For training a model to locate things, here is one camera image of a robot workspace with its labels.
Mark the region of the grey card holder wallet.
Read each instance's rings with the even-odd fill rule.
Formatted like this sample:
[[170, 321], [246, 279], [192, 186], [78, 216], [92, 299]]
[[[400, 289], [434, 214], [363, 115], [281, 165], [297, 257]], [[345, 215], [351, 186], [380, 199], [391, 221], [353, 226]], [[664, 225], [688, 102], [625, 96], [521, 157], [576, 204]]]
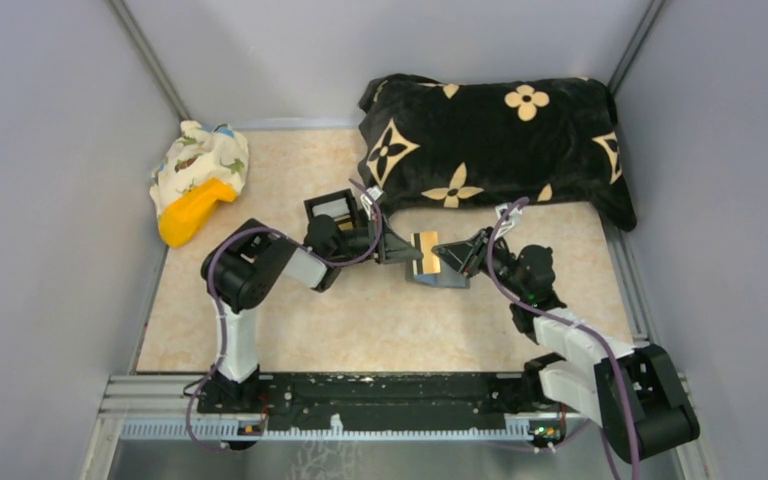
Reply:
[[442, 263], [433, 253], [425, 254], [422, 259], [406, 264], [405, 278], [408, 282], [433, 288], [468, 289], [470, 287], [469, 279]]

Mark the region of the gold card black stripe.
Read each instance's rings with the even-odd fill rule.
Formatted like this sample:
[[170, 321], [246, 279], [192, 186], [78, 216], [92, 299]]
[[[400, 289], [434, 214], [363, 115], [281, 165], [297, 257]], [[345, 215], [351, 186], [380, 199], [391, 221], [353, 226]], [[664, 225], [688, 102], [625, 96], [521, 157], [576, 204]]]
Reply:
[[422, 231], [412, 235], [412, 245], [421, 253], [421, 258], [412, 262], [414, 276], [437, 275], [442, 271], [440, 259], [433, 253], [439, 243], [437, 231]]

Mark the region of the black compartment tray box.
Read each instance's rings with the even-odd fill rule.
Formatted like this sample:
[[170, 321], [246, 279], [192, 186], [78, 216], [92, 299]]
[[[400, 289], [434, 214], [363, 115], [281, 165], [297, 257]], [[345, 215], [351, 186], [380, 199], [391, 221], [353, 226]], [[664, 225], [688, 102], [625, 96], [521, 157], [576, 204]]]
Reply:
[[350, 189], [306, 199], [303, 201], [303, 205], [309, 220], [325, 215], [330, 217], [337, 228], [342, 231], [353, 230], [366, 225], [366, 220], [359, 213], [357, 201]]

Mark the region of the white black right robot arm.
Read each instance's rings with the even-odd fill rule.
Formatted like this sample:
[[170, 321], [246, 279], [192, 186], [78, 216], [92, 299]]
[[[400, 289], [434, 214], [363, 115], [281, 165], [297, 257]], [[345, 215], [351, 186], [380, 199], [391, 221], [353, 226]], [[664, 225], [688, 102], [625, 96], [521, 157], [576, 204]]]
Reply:
[[441, 263], [470, 279], [484, 274], [508, 295], [516, 329], [549, 354], [527, 363], [523, 398], [536, 412], [572, 407], [602, 430], [628, 464], [697, 440], [701, 427], [678, 371], [659, 345], [637, 347], [576, 316], [554, 289], [551, 248], [513, 254], [491, 228], [433, 247]]

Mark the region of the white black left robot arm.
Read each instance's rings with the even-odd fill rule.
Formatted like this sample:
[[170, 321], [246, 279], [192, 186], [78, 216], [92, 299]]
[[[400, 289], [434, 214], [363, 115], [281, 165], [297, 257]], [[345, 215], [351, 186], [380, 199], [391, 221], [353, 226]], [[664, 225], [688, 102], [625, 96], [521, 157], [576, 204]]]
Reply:
[[301, 244], [256, 219], [246, 221], [201, 267], [216, 312], [218, 352], [193, 394], [199, 412], [245, 414], [263, 407], [257, 310], [281, 277], [323, 292], [347, 266], [367, 260], [408, 263], [422, 257], [419, 248], [374, 212], [313, 215]]

